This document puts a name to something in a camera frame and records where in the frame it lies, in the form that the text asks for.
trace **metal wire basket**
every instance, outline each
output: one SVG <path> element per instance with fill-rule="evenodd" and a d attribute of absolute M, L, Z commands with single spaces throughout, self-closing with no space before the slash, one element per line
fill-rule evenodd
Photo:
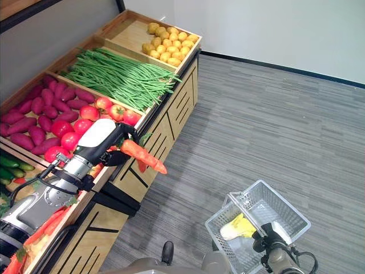
<path fill-rule="evenodd" d="M 298 210 L 263 180 L 258 180 L 243 192 L 230 192 L 222 209 L 207 220 L 205 226 L 216 246 L 229 258 L 235 274 L 254 274 L 262 268 L 260 259 L 263 253 L 253 250 L 254 240 L 251 237 L 226 241 L 220 234 L 221 227 L 241 212 L 262 236 L 266 234 L 261 225 L 278 222 L 291 237 L 291 243 L 311 226 Z"/>

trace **sweet potato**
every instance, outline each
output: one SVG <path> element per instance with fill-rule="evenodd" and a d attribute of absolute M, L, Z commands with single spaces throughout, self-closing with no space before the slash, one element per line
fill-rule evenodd
<path fill-rule="evenodd" d="M 83 106 L 88 105 L 88 103 L 84 100 L 69 100 L 66 104 L 73 110 L 80 110 Z"/>
<path fill-rule="evenodd" d="M 21 133 L 14 133 L 10 135 L 10 140 L 17 144 L 18 146 L 24 148 L 25 150 L 32 150 L 34 148 L 34 143 L 29 136 Z"/>
<path fill-rule="evenodd" d="M 68 87 L 63 91 L 61 95 L 61 101 L 67 102 L 69 100 L 75 99 L 75 97 L 76 97 L 75 89 L 73 87 Z"/>
<path fill-rule="evenodd" d="M 82 90 L 81 88 L 77 88 L 75 90 L 75 94 L 77 95 L 77 97 L 79 99 L 84 100 L 84 101 L 88 102 L 89 104 L 93 103 L 95 100 L 94 96 L 90 92 L 88 92 L 86 90 Z"/>
<path fill-rule="evenodd" d="M 33 117 L 32 118 L 25 117 L 20 121 L 18 121 L 15 125 L 9 127 L 7 133 L 13 134 L 13 133 L 27 132 L 31 126 L 35 126 L 36 124 L 37 124 L 37 119 Z"/>
<path fill-rule="evenodd" d="M 33 143 L 38 146 L 46 140 L 46 133 L 43 129 L 37 126 L 31 126 L 28 129 L 30 138 L 32 139 Z"/>
<path fill-rule="evenodd" d="M 58 83 L 55 89 L 55 98 L 61 99 L 61 96 L 66 88 L 67 85 L 65 83 Z"/>
<path fill-rule="evenodd" d="M 34 147 L 30 152 L 32 152 L 35 155 L 43 155 L 49 148 L 60 145 L 61 145 L 61 139 L 59 139 L 58 137 L 49 138 L 45 140 L 42 144 Z"/>
<path fill-rule="evenodd" d="M 7 124 L 14 124 L 17 121 L 20 121 L 21 119 L 23 119 L 24 117 L 25 116 L 23 114 L 21 114 L 20 112 L 8 113 L 8 114 L 4 114 L 1 116 L 1 122 L 7 123 Z"/>
<path fill-rule="evenodd" d="M 46 106 L 52 106 L 52 101 L 53 101 L 54 96 L 55 95 L 49 88 L 44 88 L 42 90 L 42 98 L 43 98 L 44 104 Z"/>
<path fill-rule="evenodd" d="M 76 112 L 76 111 L 66 111 L 60 115 L 58 115 L 58 117 L 55 119 L 55 122 L 56 121 L 59 121 L 59 120 L 63 120 L 63 121 L 67 121 L 69 123 L 72 123 L 74 121 L 76 121 L 79 117 L 79 114 Z"/>
<path fill-rule="evenodd" d="M 62 102 L 59 99 L 54 98 L 52 101 L 52 105 L 57 108 L 57 110 L 65 112 L 65 111 L 70 111 L 70 107 L 68 105 L 66 105 L 64 102 Z"/>
<path fill-rule="evenodd" d="M 52 121 L 49 117 L 41 115 L 38 117 L 38 124 L 44 131 L 51 132 Z"/>
<path fill-rule="evenodd" d="M 43 108 L 43 113 L 51 119 L 55 119 L 58 116 L 58 111 L 55 107 L 53 106 L 45 106 Z"/>
<path fill-rule="evenodd" d="M 34 114 L 37 115 L 41 114 L 43 111 L 43 107 L 44 107 L 44 100 L 41 97 L 33 99 L 31 109 Z"/>

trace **tomato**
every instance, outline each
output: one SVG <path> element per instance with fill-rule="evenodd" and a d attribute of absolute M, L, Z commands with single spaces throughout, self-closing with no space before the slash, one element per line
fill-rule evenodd
<path fill-rule="evenodd" d="M 118 104 L 114 104 L 108 110 L 108 113 L 111 116 L 111 118 L 113 118 L 117 122 L 123 121 L 123 113 L 124 112 L 125 112 L 125 108 L 118 105 Z"/>
<path fill-rule="evenodd" d="M 66 150 L 63 147 L 59 147 L 59 146 L 54 146 L 54 147 L 50 147 L 46 153 L 44 154 L 44 159 L 49 162 L 52 163 L 55 159 L 56 159 L 56 155 L 57 153 L 62 153 L 63 155 L 65 155 L 66 157 L 70 158 L 71 154 L 69 153 L 68 150 Z"/>
<path fill-rule="evenodd" d="M 89 119 L 95 122 L 99 119 L 99 111 L 96 107 L 93 106 L 83 106 L 80 109 L 80 116 L 84 119 Z"/>
<path fill-rule="evenodd" d="M 134 127 L 136 125 L 136 123 L 139 121 L 139 119 L 141 118 L 141 115 L 135 113 L 132 110 L 126 110 L 123 113 L 123 122 Z"/>
<path fill-rule="evenodd" d="M 58 138 L 62 138 L 68 132 L 73 132 L 74 128 L 72 125 L 63 120 L 56 121 L 51 126 L 51 132 L 56 135 Z"/>
<path fill-rule="evenodd" d="M 67 150 L 74 151 L 81 136 L 75 132 L 68 132 L 62 136 L 61 146 Z"/>
<path fill-rule="evenodd" d="M 77 120 L 74 124 L 75 132 L 82 136 L 92 126 L 92 124 L 93 122 L 88 119 Z"/>
<path fill-rule="evenodd" d="M 101 110 L 108 110 L 113 105 L 113 103 L 106 97 L 99 97 L 95 101 L 95 107 Z"/>

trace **yellow potato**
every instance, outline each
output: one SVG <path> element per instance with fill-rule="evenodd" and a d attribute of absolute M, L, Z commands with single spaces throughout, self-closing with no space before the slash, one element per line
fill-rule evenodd
<path fill-rule="evenodd" d="M 172 57 L 179 59 L 180 61 L 184 60 L 185 55 L 180 52 L 175 52 L 172 54 Z"/>
<path fill-rule="evenodd" d="M 159 45 L 162 44 L 162 39 L 160 37 L 156 37 L 156 38 L 153 38 L 151 40 L 151 44 L 154 46 L 154 47 L 158 47 Z"/>
<path fill-rule="evenodd" d="M 189 40 L 185 40 L 181 44 L 182 44 L 183 47 L 188 47 L 190 49 L 194 46 L 194 43 L 192 41 L 189 41 Z"/>
<path fill-rule="evenodd" d="M 166 51 L 167 51 L 168 53 L 173 54 L 173 53 L 175 53 L 175 52 L 177 52 L 177 51 L 179 51 L 179 50 L 177 49 L 177 47 L 171 46 L 171 47 L 168 47 L 168 48 L 166 49 Z"/>
<path fill-rule="evenodd" d="M 177 37 L 179 38 L 179 41 L 180 42 L 183 42 L 183 41 L 186 40 L 186 38 L 188 37 L 188 35 L 185 32 L 182 31 L 181 33 L 179 33 L 179 35 Z"/>
<path fill-rule="evenodd" d="M 181 61 L 177 58 L 171 57 L 167 60 L 167 64 L 173 65 L 175 67 L 178 67 L 180 65 Z"/>
<path fill-rule="evenodd" d="M 175 27 L 168 27 L 167 29 L 167 32 L 172 34 L 172 33 L 176 33 L 176 34 L 179 34 L 179 31 L 177 30 L 177 28 Z"/>
<path fill-rule="evenodd" d="M 178 41 L 178 40 L 173 41 L 173 42 L 172 42 L 172 45 L 173 45 L 174 47 L 177 47 L 177 48 L 178 48 L 178 50 L 181 50 L 181 48 L 183 47 L 183 46 L 181 45 L 181 42 L 180 42 L 180 41 Z"/>
<path fill-rule="evenodd" d="M 193 43 L 196 43 L 196 41 L 198 41 L 199 37 L 196 36 L 195 34 L 191 34 L 186 39 L 189 41 L 192 41 Z"/>
<path fill-rule="evenodd" d="M 159 54 L 162 54 L 164 52 L 166 52 L 166 47 L 164 45 L 159 45 L 157 48 L 156 48 L 156 51 L 159 53 Z"/>
<path fill-rule="evenodd" d="M 169 39 L 165 39 L 165 40 L 163 40 L 162 45 L 164 45 L 166 48 L 167 47 L 171 47 L 172 46 L 172 42 Z"/>
<path fill-rule="evenodd" d="M 160 36 L 161 33 L 163 33 L 164 31 L 166 31 L 165 27 L 158 27 L 155 31 L 155 36 Z"/>
<path fill-rule="evenodd" d="M 190 48 L 189 47 L 182 47 L 181 50 L 180 50 L 180 52 L 182 54 L 184 54 L 185 56 L 188 55 L 189 51 L 190 51 Z"/>
<path fill-rule="evenodd" d="M 167 60 L 171 57 L 171 53 L 162 53 L 160 56 L 160 60 L 167 63 Z"/>
<path fill-rule="evenodd" d="M 155 34 L 156 29 L 159 27 L 160 25 L 157 23 L 149 23 L 148 27 L 147 27 L 147 31 L 149 34 Z"/>
<path fill-rule="evenodd" d="M 169 39 L 170 33 L 168 33 L 167 31 L 164 31 L 163 33 L 160 34 L 160 37 L 162 40 Z"/>
<path fill-rule="evenodd" d="M 160 59 L 160 54 L 156 50 L 151 50 L 149 52 L 149 56 L 152 56 L 154 58 Z"/>

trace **yellow object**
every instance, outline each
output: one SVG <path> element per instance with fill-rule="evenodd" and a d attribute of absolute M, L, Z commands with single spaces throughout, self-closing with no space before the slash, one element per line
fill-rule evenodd
<path fill-rule="evenodd" d="M 156 48 L 156 51 L 159 53 L 159 54 L 162 54 L 164 52 L 166 52 L 166 47 L 164 45 L 159 45 L 157 48 Z"/>
<path fill-rule="evenodd" d="M 221 236 L 226 241 L 233 240 L 239 236 L 252 237 L 252 234 L 255 231 L 256 229 L 250 221 L 244 217 L 243 213 L 238 214 L 231 222 L 223 225 L 220 230 Z"/>
<path fill-rule="evenodd" d="M 171 53 L 162 53 L 160 56 L 160 60 L 167 63 L 167 60 L 171 57 Z"/>
<path fill-rule="evenodd" d="M 170 34 L 172 34 L 172 33 L 179 34 L 179 31 L 175 27 L 168 27 L 167 32 L 170 33 Z"/>
<path fill-rule="evenodd" d="M 159 45 L 162 44 L 162 39 L 160 37 L 153 38 L 152 41 L 151 41 L 151 44 L 154 47 L 158 47 Z"/>
<path fill-rule="evenodd" d="M 185 39 L 188 37 L 188 35 L 186 34 L 186 32 L 182 31 L 181 33 L 179 33 L 179 35 L 177 36 L 179 38 L 179 41 L 185 41 Z"/>
<path fill-rule="evenodd" d="M 159 27 L 160 25 L 157 23 L 149 23 L 148 27 L 147 27 L 147 31 L 149 34 L 155 34 L 156 29 Z"/>
<path fill-rule="evenodd" d="M 182 44 L 183 47 L 188 47 L 190 49 L 194 46 L 194 43 L 192 41 L 189 41 L 189 40 L 185 40 L 181 44 Z"/>
<path fill-rule="evenodd" d="M 180 52 L 175 52 L 172 54 L 172 57 L 176 58 L 176 59 L 179 59 L 180 61 L 184 60 L 185 58 L 185 55 L 180 53 Z"/>
<path fill-rule="evenodd" d="M 167 60 L 167 63 L 170 65 L 173 65 L 175 67 L 178 67 L 181 63 L 181 61 L 175 57 L 171 57 Z"/>

